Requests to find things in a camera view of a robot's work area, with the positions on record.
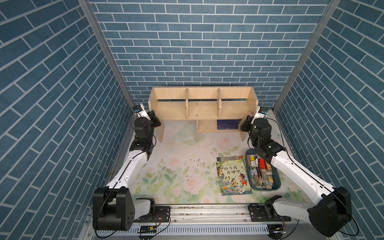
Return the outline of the light wooden bookshelf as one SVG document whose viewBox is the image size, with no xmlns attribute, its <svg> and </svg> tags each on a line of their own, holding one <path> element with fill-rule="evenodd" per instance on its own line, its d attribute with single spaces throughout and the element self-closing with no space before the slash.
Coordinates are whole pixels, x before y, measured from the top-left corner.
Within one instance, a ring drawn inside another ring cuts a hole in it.
<svg viewBox="0 0 384 240">
<path fill-rule="evenodd" d="M 255 114 L 259 100 L 253 87 L 157 87 L 148 104 L 161 123 L 195 121 L 198 141 L 200 133 L 219 132 L 218 120 Z"/>
</svg>

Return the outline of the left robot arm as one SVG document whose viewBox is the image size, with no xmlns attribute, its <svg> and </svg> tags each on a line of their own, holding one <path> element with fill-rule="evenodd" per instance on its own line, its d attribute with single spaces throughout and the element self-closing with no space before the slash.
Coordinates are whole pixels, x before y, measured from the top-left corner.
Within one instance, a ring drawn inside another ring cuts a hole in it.
<svg viewBox="0 0 384 240">
<path fill-rule="evenodd" d="M 133 113 L 135 138 L 124 163 L 113 179 L 93 194 L 95 231 L 128 231 L 135 220 L 149 221 L 156 217 L 154 199 L 134 199 L 131 190 L 157 144 L 154 130 L 161 122 L 154 111 L 146 111 L 143 104 L 134 106 Z"/>
</svg>

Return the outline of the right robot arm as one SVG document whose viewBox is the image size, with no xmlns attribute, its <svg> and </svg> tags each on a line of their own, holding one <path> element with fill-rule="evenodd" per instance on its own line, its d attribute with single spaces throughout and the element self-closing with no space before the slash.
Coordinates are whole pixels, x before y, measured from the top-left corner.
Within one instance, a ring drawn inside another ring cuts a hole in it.
<svg viewBox="0 0 384 240">
<path fill-rule="evenodd" d="M 286 148 L 272 140 L 272 127 L 264 114 L 246 116 L 240 130 L 249 134 L 257 156 L 282 171 L 309 197 L 310 203 L 274 196 L 265 202 L 273 216 L 291 217 L 307 223 L 323 236 L 332 237 L 352 221 L 350 192 L 334 187 L 292 158 Z"/>
</svg>

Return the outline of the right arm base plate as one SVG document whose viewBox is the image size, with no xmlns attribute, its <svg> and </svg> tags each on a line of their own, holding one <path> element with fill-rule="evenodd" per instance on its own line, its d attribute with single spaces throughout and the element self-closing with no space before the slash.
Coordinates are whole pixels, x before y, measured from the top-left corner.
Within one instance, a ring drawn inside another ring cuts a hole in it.
<svg viewBox="0 0 384 240">
<path fill-rule="evenodd" d="M 248 211 L 252 222 L 290 222 L 292 219 L 277 214 L 273 206 L 264 204 L 250 204 Z"/>
</svg>

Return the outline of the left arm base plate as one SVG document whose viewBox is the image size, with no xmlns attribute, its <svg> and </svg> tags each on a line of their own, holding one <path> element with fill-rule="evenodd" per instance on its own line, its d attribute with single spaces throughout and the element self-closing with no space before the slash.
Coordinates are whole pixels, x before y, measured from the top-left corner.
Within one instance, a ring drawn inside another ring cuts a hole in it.
<svg viewBox="0 0 384 240">
<path fill-rule="evenodd" d="M 169 223 L 171 215 L 170 206 L 156 206 L 148 215 L 141 216 L 134 220 L 135 223 Z"/>
</svg>

